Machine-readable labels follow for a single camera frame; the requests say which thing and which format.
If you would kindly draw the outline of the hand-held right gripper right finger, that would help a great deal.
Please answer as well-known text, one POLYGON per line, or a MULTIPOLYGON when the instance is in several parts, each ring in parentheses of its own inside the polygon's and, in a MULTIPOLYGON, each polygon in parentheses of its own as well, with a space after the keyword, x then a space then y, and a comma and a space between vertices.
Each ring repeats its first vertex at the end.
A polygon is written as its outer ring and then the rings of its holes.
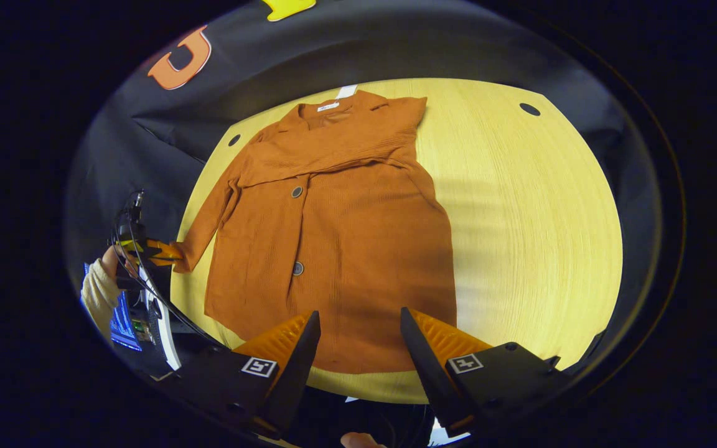
POLYGON ((415 309, 400 332, 449 436, 500 436, 546 414, 573 378, 515 342, 493 346, 415 309))

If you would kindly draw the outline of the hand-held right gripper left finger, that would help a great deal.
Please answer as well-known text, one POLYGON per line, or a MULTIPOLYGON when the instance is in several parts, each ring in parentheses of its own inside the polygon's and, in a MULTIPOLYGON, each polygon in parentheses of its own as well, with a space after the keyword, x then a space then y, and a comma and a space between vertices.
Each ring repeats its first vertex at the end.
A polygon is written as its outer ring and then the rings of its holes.
POLYGON ((228 430, 279 440, 295 419, 320 339, 319 313, 302 313, 234 349, 207 348, 154 386, 228 430))

